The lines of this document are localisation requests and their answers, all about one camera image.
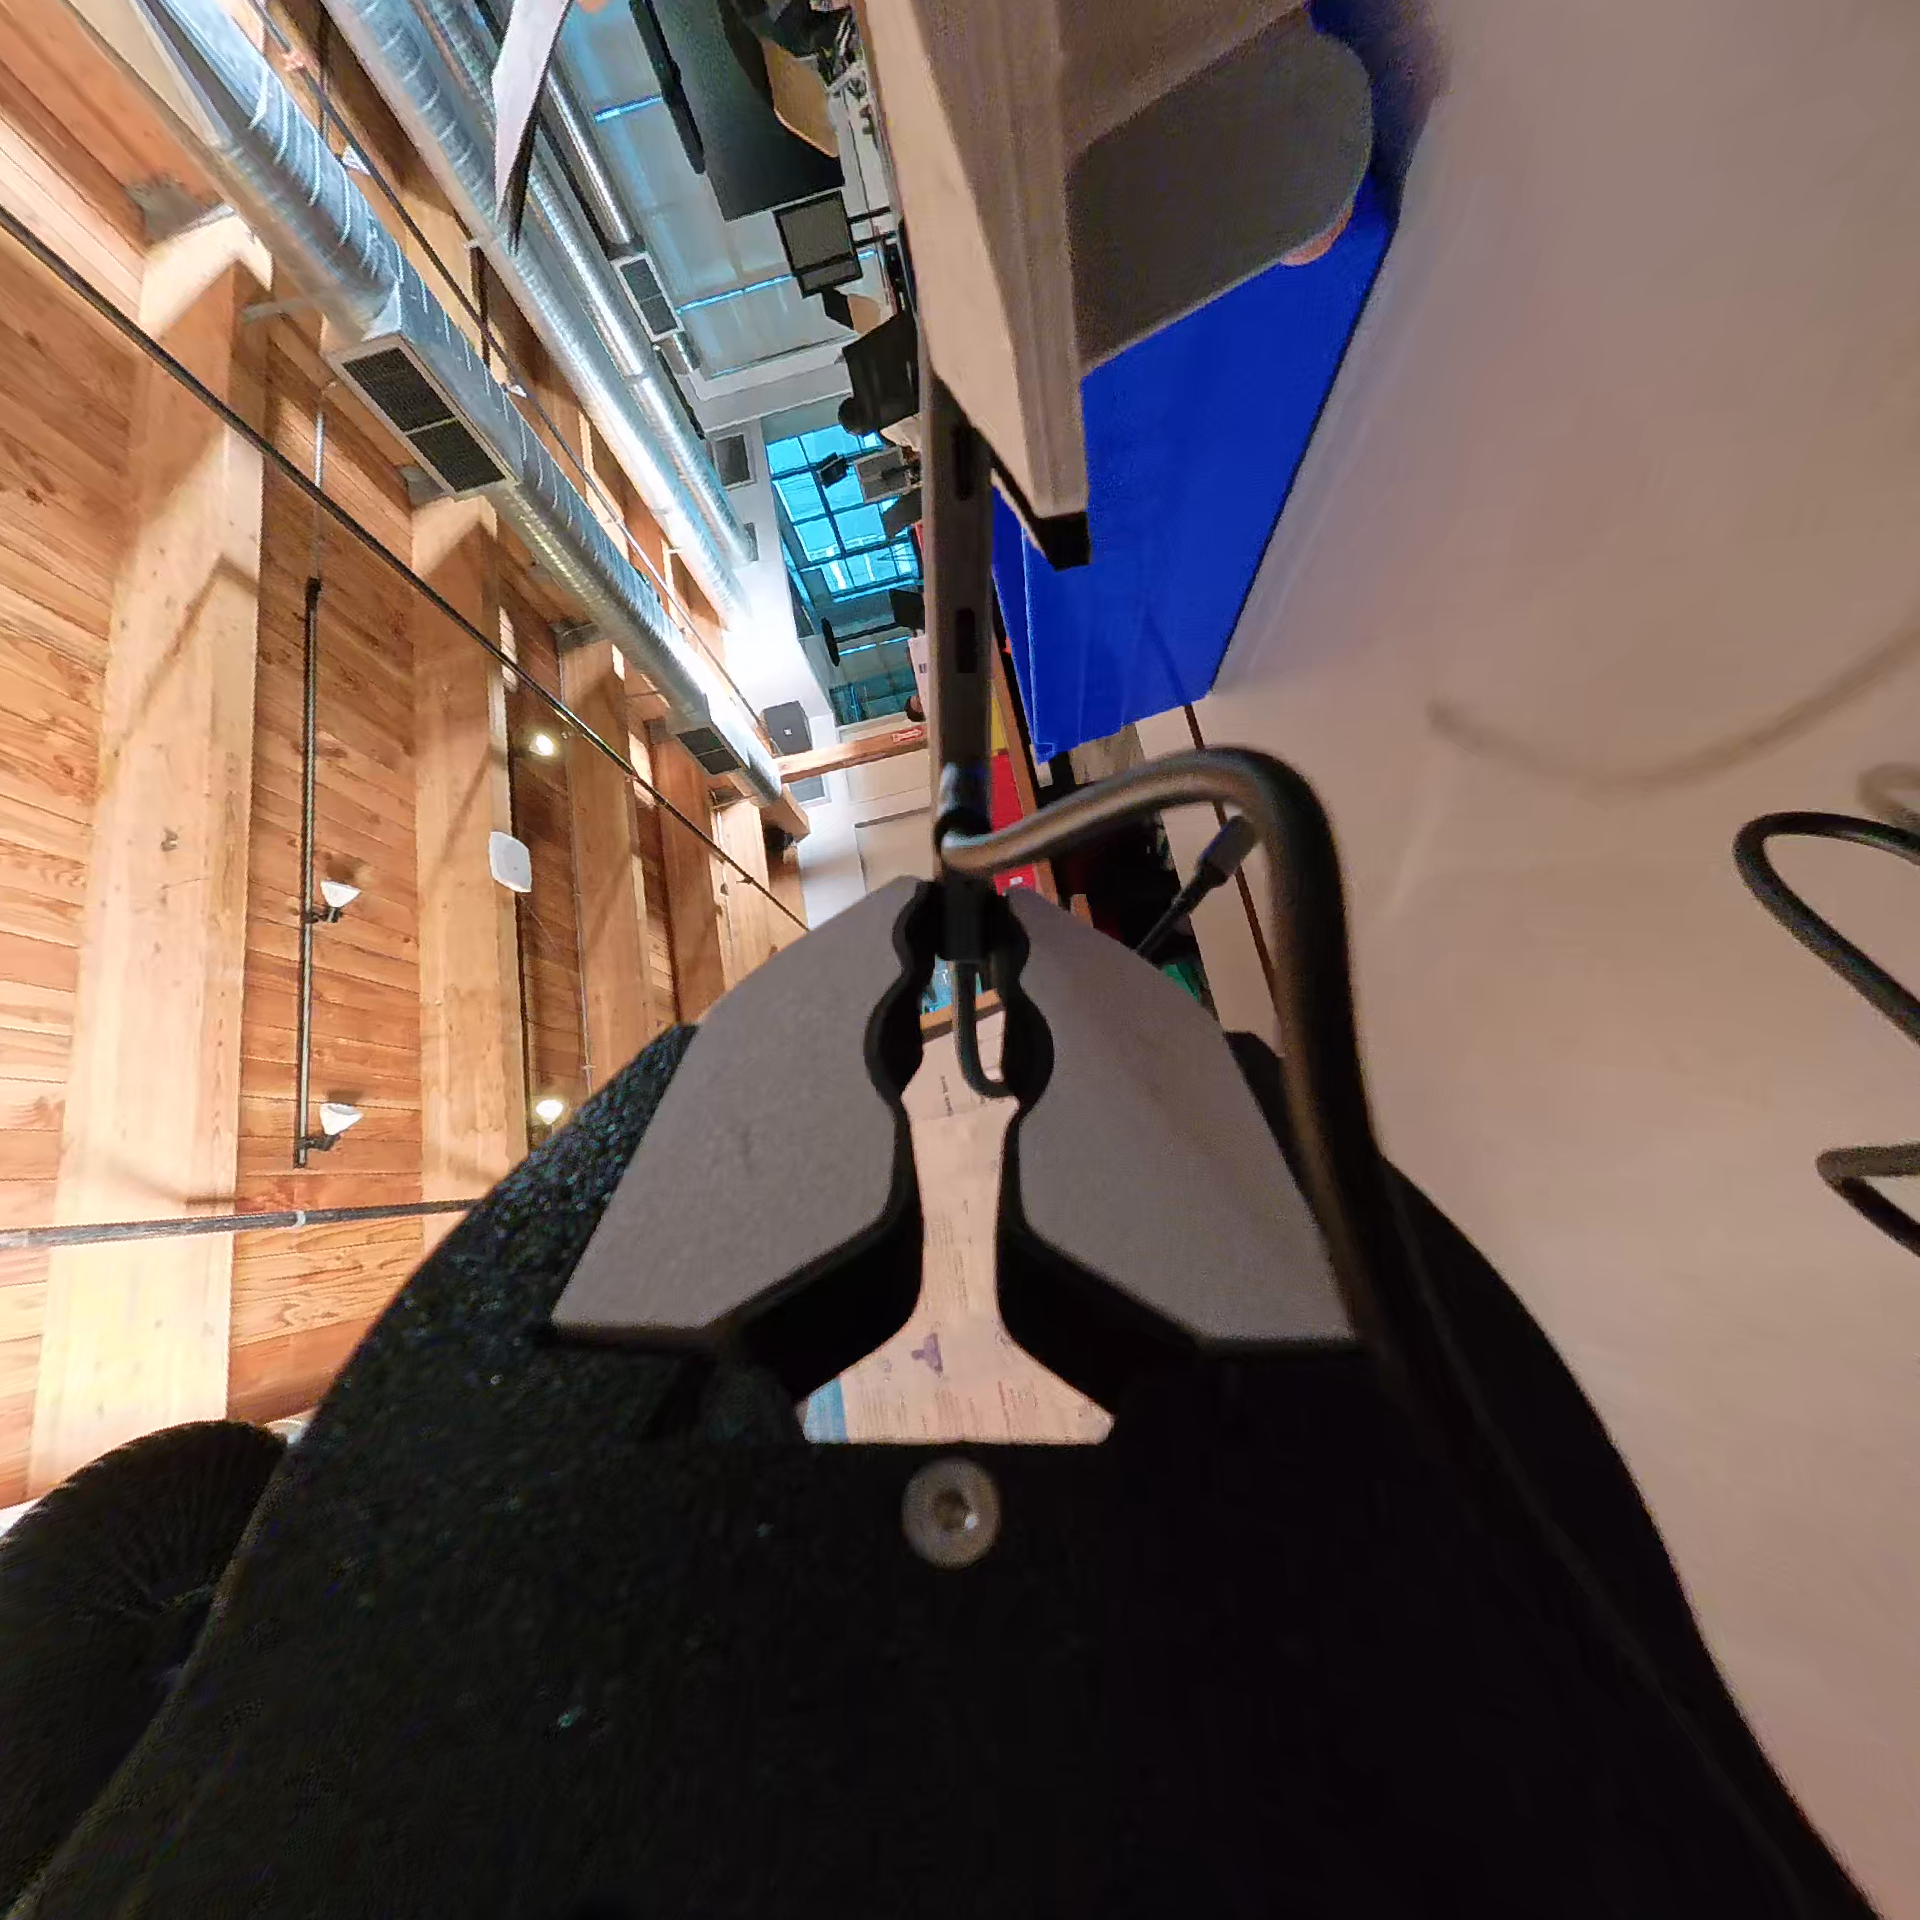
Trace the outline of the dark knit cloth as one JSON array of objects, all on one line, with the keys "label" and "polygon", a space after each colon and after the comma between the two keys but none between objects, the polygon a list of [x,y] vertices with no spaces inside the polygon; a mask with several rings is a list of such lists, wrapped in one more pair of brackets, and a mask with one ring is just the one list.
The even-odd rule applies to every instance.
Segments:
[{"label": "dark knit cloth", "polygon": [[0,1545],[0,1906],[13,1911],[174,1691],[283,1456],[234,1421],[147,1433]]}]

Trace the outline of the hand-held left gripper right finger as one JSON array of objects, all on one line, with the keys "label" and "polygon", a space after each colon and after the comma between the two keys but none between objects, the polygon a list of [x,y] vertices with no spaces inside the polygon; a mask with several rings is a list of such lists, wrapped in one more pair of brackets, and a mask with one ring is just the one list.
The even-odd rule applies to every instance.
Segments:
[{"label": "hand-held left gripper right finger", "polygon": [[1068,1388],[1360,1350],[1313,1211],[1222,1026],[1163,974],[1015,892],[998,1312]]}]

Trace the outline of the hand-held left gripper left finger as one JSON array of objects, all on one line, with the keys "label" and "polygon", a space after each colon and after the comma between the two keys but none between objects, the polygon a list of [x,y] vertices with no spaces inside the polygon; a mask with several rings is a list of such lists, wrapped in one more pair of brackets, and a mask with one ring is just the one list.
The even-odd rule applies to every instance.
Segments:
[{"label": "hand-held left gripper left finger", "polygon": [[694,1026],[555,1334],[752,1364],[813,1397],[909,1325],[938,886],[895,877],[781,948]]}]

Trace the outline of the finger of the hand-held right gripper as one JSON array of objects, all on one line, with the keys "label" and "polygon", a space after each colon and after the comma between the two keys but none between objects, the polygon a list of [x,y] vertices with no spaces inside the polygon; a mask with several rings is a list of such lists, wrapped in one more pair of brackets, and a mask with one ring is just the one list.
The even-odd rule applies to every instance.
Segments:
[{"label": "finger of the hand-held right gripper", "polygon": [[874,0],[867,58],[933,370],[1039,554],[1076,568],[1089,478],[1062,3]]},{"label": "finger of the hand-held right gripper", "polygon": [[1308,18],[1068,18],[1076,366],[1316,259],[1373,160],[1360,52]]}]

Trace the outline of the silver ventilation duct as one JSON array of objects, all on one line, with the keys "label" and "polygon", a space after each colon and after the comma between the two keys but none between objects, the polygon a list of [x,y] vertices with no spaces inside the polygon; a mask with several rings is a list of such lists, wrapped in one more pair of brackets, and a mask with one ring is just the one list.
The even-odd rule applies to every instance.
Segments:
[{"label": "silver ventilation duct", "polygon": [[683,420],[622,276],[568,184],[534,162],[515,236],[491,204],[491,105],[469,3],[327,3],[355,60],[482,245],[619,466],[720,618],[740,618],[745,529]]},{"label": "silver ventilation duct", "polygon": [[131,11],[226,204],[322,310],[327,355],[351,392],[448,498],[495,504],[591,627],[652,678],[708,781],[778,806],[781,765],[752,711],[591,514],[265,52],[218,3],[134,0]]}]

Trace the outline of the grey framed monitor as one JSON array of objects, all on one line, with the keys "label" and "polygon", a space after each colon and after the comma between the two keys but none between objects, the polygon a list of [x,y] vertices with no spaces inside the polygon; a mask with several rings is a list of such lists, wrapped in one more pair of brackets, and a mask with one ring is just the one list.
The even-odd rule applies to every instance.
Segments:
[{"label": "grey framed monitor", "polygon": [[802,299],[862,281],[859,240],[843,186],[773,207],[781,258]]}]

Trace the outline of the blue plastic bin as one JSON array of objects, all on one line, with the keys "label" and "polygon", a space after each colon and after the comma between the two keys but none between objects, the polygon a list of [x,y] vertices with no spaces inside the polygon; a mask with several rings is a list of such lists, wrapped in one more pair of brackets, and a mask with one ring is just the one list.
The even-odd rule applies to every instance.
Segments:
[{"label": "blue plastic bin", "polygon": [[1211,691],[1373,292],[1445,81],[1434,3],[1308,3],[1366,69],[1377,144],[1351,222],[1088,374],[1089,563],[1053,568],[998,502],[998,612],[1033,757]]}]

